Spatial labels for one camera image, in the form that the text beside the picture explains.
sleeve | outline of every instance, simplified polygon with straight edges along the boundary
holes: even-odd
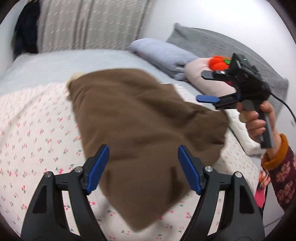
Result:
[[[278,203],[286,211],[296,189],[296,157],[288,145],[286,136],[281,134],[281,138],[282,145],[276,157],[269,160],[265,154],[262,166],[269,171]]]

brown garment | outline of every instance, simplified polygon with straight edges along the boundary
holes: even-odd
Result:
[[[86,158],[101,144],[110,147],[99,185],[134,230],[152,224],[190,190],[180,145],[204,165],[213,165],[224,146],[224,112],[184,102],[172,85],[144,71],[90,73],[69,91]]]

blue folded blanket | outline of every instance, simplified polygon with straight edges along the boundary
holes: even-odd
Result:
[[[198,57],[173,44],[156,39],[139,39],[130,44],[128,50],[150,62],[175,80],[186,79],[185,65]]]

maroon floral sleeve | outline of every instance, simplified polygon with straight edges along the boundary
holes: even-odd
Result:
[[[269,171],[271,183],[280,206],[287,210],[296,189],[296,157],[289,147],[283,162]]]

orange cuff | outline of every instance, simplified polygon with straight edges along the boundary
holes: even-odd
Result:
[[[276,169],[283,162],[289,150],[287,137],[284,134],[280,134],[280,137],[281,147],[275,158],[269,160],[267,153],[265,153],[264,157],[262,158],[261,165],[268,171]]]

